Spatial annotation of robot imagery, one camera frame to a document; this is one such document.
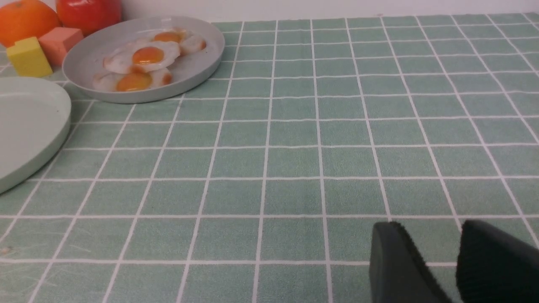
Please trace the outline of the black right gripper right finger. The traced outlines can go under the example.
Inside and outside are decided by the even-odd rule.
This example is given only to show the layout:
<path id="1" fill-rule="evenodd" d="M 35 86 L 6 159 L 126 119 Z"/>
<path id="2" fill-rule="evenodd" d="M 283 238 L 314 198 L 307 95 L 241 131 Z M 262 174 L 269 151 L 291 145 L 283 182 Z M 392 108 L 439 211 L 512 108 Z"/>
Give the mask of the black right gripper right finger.
<path id="1" fill-rule="evenodd" d="M 537 303 L 538 249 L 487 222 L 467 220 L 456 285 L 464 303 Z"/>

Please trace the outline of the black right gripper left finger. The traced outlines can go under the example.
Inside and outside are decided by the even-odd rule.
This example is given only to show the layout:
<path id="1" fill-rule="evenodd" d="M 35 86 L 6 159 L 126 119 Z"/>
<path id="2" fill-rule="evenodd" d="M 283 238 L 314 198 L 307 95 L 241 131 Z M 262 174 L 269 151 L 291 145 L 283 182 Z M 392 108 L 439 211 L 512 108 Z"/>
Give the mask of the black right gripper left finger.
<path id="1" fill-rule="evenodd" d="M 373 225 L 369 281 L 373 303 L 452 302 L 399 222 Z"/>

